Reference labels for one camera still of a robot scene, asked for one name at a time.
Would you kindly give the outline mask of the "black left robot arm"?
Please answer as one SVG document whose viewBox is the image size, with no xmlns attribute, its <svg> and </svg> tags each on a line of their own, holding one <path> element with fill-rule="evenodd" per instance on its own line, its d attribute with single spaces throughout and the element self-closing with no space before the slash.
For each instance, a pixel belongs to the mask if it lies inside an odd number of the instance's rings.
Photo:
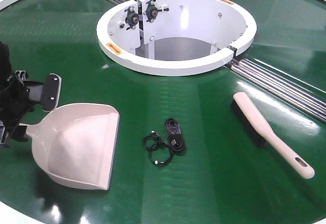
<svg viewBox="0 0 326 224">
<path fill-rule="evenodd" d="M 10 146 L 10 140 L 26 142 L 26 126 L 20 122 L 34 106 L 40 104 L 44 111 L 58 106 L 61 77 L 51 73 L 45 81 L 28 79 L 26 71 L 13 71 L 9 47 L 1 43 L 1 147 Z"/>
</svg>

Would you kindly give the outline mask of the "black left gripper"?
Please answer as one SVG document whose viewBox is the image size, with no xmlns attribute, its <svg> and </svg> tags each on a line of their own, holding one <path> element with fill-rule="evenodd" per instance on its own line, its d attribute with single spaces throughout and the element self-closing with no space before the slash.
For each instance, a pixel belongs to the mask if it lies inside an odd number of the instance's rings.
<svg viewBox="0 0 326 224">
<path fill-rule="evenodd" d="M 51 73 L 44 82 L 27 78 L 26 71 L 1 74 L 1 148 L 8 148 L 12 139 L 29 140 L 27 126 L 17 124 L 26 113 L 34 111 L 35 104 L 40 104 L 44 111 L 58 106 L 62 81 L 59 75 Z"/>
</svg>

